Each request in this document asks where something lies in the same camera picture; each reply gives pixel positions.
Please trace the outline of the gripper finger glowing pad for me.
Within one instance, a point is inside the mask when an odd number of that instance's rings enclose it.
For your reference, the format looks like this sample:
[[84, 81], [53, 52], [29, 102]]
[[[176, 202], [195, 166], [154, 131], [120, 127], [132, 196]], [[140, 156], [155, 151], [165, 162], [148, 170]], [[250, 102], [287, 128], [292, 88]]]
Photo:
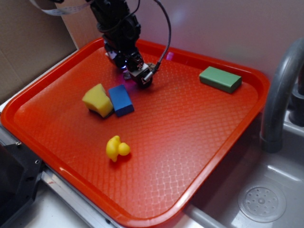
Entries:
[[124, 55], [119, 51], [114, 50], [109, 45], [105, 45], [106, 56], [109, 58], [110, 62], [114, 64], [118, 69], [124, 69], [126, 67], [126, 60]]
[[145, 79], [151, 73], [151, 69], [144, 62], [140, 54], [131, 54], [127, 56], [126, 68], [131, 79], [138, 84], [140, 88], [148, 88], [152, 84], [152, 77]]

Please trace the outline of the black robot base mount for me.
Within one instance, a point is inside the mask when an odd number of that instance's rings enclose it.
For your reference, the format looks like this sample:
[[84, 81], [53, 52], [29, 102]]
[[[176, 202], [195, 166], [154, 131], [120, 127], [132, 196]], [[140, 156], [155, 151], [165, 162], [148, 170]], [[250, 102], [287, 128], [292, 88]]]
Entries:
[[0, 224], [21, 212], [36, 197], [42, 160], [26, 145], [0, 147]]

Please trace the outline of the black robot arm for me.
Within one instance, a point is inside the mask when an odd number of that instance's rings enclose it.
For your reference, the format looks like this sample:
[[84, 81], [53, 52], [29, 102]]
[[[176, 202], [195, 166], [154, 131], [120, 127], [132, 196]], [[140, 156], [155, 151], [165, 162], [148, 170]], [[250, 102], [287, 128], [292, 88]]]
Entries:
[[141, 25], [124, 0], [95, 0], [90, 8], [103, 34], [106, 55], [117, 68], [126, 68], [133, 81], [141, 88], [152, 84], [149, 66], [136, 47]]

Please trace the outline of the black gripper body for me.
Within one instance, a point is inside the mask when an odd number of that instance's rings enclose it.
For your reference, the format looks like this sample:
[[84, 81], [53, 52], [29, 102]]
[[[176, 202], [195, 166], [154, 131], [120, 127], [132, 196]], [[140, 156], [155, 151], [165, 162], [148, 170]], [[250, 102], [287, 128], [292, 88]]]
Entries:
[[119, 51], [124, 55], [125, 60], [131, 54], [140, 54], [136, 42], [141, 32], [141, 25], [134, 14], [121, 16], [100, 14], [96, 18], [97, 28], [103, 33], [104, 45]]

